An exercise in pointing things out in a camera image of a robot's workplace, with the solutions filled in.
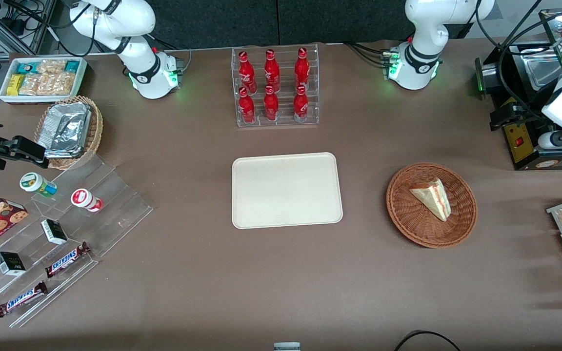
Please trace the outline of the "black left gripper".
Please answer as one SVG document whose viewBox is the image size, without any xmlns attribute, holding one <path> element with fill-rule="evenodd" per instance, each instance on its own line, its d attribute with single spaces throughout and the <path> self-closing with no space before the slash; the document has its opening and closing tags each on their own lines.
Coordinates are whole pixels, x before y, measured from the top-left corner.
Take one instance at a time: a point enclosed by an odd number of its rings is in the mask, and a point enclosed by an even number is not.
<svg viewBox="0 0 562 351">
<path fill-rule="evenodd" d="M 491 131 L 497 131 L 501 128 L 509 129 L 511 127 L 520 127 L 526 123 L 532 123 L 533 127 L 540 128 L 548 124 L 548 118 L 541 113 L 531 112 L 520 104 L 506 104 L 504 105 L 507 111 L 495 110 L 490 113 Z"/>
</svg>

